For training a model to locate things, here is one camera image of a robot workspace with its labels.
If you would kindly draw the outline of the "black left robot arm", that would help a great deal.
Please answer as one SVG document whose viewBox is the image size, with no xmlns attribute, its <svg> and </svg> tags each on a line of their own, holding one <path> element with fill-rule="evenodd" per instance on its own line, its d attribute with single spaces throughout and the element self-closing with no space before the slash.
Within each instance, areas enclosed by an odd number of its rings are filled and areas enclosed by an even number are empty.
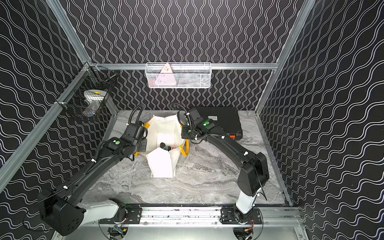
<svg viewBox="0 0 384 240">
<path fill-rule="evenodd" d="M 63 236 L 73 233 L 90 212 L 79 206 L 85 193 L 110 168 L 124 158 L 146 151 L 146 148 L 146 137 L 140 140 L 114 137 L 102 141 L 96 156 L 79 172 L 52 191 L 43 190 L 38 194 L 40 219 Z"/>
</svg>

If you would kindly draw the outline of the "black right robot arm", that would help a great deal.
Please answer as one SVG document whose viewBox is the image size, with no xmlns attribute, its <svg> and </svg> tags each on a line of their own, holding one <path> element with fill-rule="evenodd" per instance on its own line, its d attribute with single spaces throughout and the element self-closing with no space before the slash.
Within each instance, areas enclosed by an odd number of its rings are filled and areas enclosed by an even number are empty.
<svg viewBox="0 0 384 240">
<path fill-rule="evenodd" d="M 254 153 L 225 133 L 224 129 L 206 120 L 195 125 L 182 125 L 182 138 L 206 141 L 222 151 L 239 169 L 237 184 L 240 194 L 235 210 L 241 215 L 252 211 L 257 194 L 270 179 L 267 157 Z"/>
</svg>

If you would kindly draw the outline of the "white tote bag yellow handles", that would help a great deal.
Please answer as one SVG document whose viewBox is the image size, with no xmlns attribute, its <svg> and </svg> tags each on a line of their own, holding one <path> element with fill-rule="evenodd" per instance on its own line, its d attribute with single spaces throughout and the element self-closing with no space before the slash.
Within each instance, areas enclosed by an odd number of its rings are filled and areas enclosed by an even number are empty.
<svg viewBox="0 0 384 240">
<path fill-rule="evenodd" d="M 153 178 L 174 178 L 180 156 L 188 156 L 190 143 L 182 139 L 182 125 L 176 115 L 153 116 L 144 127 L 148 130 L 147 147 L 138 152 L 146 157 Z"/>
</svg>

